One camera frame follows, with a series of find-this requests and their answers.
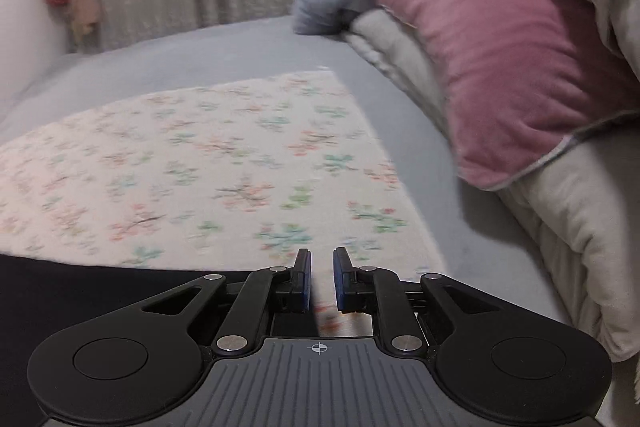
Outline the black pants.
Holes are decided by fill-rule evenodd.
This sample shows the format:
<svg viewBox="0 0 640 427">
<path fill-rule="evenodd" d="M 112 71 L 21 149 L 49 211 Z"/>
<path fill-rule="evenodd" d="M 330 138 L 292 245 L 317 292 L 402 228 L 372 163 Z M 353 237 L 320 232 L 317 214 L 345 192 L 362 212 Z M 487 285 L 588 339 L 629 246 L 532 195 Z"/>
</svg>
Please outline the black pants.
<svg viewBox="0 0 640 427">
<path fill-rule="evenodd" d="M 66 265 L 1 256 L 1 424 L 39 426 L 27 364 L 50 335 L 204 277 L 203 271 Z"/>
</svg>

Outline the floral white bed mat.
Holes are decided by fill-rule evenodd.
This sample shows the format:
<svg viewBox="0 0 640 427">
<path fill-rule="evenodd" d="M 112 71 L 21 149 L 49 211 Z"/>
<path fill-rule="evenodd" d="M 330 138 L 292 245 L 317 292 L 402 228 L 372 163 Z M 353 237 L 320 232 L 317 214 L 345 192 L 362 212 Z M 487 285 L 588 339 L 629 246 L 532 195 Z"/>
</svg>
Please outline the floral white bed mat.
<svg viewBox="0 0 640 427">
<path fill-rule="evenodd" d="M 430 231 L 369 121 L 327 69 L 127 98 L 2 146 L 7 254 L 130 269 L 254 270 L 312 254 L 328 336 L 332 254 L 403 280 L 442 272 Z"/>
</svg>

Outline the grey bed sheet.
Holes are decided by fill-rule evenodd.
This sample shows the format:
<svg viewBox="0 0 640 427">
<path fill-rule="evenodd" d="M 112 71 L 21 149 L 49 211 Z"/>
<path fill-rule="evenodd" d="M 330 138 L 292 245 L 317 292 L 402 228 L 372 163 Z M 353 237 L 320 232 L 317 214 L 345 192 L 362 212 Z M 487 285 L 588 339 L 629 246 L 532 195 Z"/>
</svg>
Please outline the grey bed sheet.
<svg viewBox="0 0 640 427">
<path fill-rule="evenodd" d="M 538 248 L 498 196 L 462 183 L 447 141 L 413 101 L 339 38 L 292 33 L 286 17 L 65 55 L 1 105 L 1 140 L 91 107 L 158 91 L 328 68 L 356 98 L 462 282 L 565 322 Z"/>
</svg>

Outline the beige grey folded quilt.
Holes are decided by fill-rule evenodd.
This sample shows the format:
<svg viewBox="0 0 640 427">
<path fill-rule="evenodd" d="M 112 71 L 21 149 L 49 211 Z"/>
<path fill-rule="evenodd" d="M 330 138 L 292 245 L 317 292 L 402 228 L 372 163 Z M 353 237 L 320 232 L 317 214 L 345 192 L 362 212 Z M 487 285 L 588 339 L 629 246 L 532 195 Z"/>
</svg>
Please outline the beige grey folded quilt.
<svg viewBox="0 0 640 427">
<path fill-rule="evenodd" d="M 639 63 L 639 0 L 587 0 L 600 43 Z M 383 10 L 361 15 L 349 44 L 445 127 L 444 94 L 410 27 Z M 639 352 L 639 129 L 617 126 L 572 143 L 500 198 L 539 246 L 573 322 L 617 361 Z"/>
</svg>

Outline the pink pillow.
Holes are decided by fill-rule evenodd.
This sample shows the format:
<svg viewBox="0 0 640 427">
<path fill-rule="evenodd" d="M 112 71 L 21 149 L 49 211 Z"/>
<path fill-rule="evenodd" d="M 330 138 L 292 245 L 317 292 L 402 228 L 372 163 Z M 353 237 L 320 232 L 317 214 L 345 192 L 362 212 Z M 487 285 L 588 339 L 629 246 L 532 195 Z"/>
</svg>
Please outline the pink pillow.
<svg viewBox="0 0 640 427">
<path fill-rule="evenodd" d="M 585 0 L 378 0 L 438 72 L 461 178 L 497 191 L 639 109 L 628 63 Z"/>
</svg>

